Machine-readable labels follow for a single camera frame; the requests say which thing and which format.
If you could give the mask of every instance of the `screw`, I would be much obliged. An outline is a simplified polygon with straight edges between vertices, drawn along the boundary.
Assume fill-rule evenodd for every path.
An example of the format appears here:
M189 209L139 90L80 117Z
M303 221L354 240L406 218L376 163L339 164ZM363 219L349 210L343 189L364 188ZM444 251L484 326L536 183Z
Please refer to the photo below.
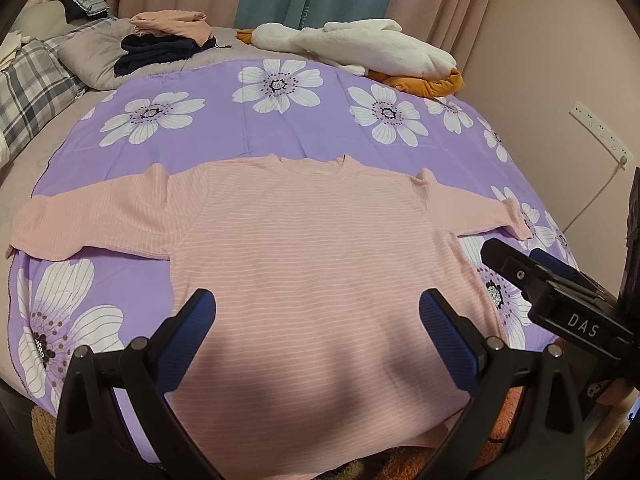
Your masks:
M82 359L88 353L89 353L89 347L86 345L79 346L74 350L74 355L80 359Z
M496 336L488 337L486 344L491 350L502 350L504 348L504 341Z
M546 347L546 351L553 357L560 357L562 355L562 349L558 345L549 345Z
M133 341L131 341L131 348L134 350L142 350L146 348L146 344L149 342L149 339L146 337L137 337Z

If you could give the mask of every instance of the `stuffed duck toy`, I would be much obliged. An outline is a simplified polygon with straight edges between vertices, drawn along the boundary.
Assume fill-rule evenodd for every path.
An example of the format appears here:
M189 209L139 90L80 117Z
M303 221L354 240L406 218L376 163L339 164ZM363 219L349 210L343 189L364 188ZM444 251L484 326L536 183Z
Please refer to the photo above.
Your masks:
M263 50L312 56L422 97L448 95L464 85L451 54L403 34L394 20L328 22L302 30L265 23L239 31L238 38Z

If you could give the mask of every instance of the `blue gripper pad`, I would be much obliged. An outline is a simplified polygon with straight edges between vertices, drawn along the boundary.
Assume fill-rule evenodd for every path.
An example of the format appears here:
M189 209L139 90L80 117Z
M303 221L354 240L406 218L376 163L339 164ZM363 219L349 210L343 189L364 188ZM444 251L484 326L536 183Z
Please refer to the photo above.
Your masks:
M156 360L156 389L161 395L175 391L216 318L216 300L203 290L176 316L177 327Z
M456 386L473 395L487 359L481 333L456 314L436 288L420 296L420 320Z
M543 251L542 249L533 249L529 254L529 258L531 258L537 264L546 267L561 278L574 283L580 281L577 270L575 270L572 266L567 265L562 260L558 260L555 256L552 256L546 251Z

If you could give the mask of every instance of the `white plush toy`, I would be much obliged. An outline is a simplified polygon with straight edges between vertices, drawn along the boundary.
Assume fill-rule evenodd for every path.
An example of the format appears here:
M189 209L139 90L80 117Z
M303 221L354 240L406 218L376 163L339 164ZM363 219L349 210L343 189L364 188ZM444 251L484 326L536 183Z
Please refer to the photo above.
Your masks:
M357 75L369 69L439 81L451 74L456 67L451 54L401 31L394 20L329 22L323 28L302 30L265 23L253 31L251 43L265 50L310 53Z

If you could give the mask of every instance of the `electrical socket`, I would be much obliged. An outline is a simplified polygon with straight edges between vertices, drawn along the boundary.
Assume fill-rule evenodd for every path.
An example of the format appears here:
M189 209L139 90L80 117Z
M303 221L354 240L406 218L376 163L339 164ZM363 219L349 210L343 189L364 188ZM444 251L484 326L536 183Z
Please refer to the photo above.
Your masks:
M587 128L617 162L620 162L620 158L622 158L623 155L626 156L626 164L622 166L624 170L633 158L633 155L627 147L618 140L610 128L580 101L574 103L571 110L569 110L569 114L582 124L582 126Z

